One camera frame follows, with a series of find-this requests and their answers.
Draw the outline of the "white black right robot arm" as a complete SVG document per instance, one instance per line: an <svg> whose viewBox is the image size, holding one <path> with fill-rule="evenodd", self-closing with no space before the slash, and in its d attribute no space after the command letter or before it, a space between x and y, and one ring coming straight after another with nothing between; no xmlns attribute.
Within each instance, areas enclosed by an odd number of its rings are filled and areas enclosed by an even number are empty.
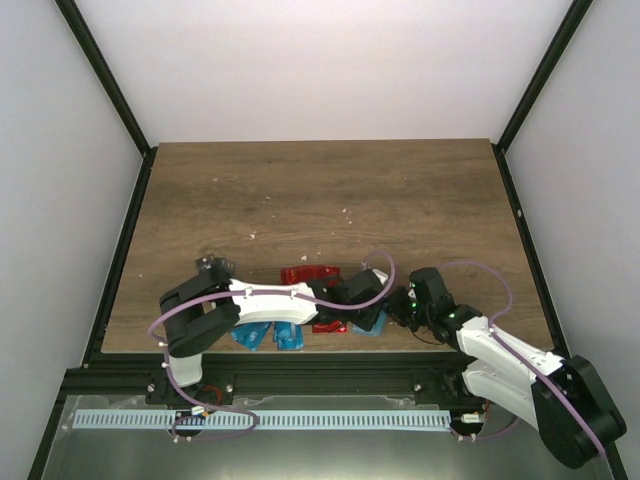
<svg viewBox="0 0 640 480"><path fill-rule="evenodd" d="M505 332L493 317L457 303L438 269L413 271L386 307L401 325L426 327L471 357L467 367L444 378L451 400L476 396L500 405L534 428L563 465L578 469L626 434L626 422L589 360L564 358Z"/></svg>

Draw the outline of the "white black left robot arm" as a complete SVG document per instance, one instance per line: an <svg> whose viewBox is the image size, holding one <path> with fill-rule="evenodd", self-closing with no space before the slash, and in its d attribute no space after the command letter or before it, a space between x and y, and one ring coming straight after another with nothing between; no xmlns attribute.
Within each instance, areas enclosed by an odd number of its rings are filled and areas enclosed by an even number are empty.
<svg viewBox="0 0 640 480"><path fill-rule="evenodd" d="M170 393L181 403L204 392L202 356L234 328L272 322L295 326L352 322L369 330L393 278L365 268L350 278L315 278L292 285L259 285L206 267L160 297L162 325L173 374Z"/></svg>

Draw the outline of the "blue card holder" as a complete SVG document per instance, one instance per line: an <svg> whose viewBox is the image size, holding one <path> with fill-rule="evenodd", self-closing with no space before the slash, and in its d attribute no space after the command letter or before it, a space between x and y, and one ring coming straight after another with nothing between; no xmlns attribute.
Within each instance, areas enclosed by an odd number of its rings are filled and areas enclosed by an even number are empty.
<svg viewBox="0 0 640 480"><path fill-rule="evenodd" d="M387 314L384 311L370 312L362 318L351 321L352 332L360 335L379 337L386 324Z"/></svg>

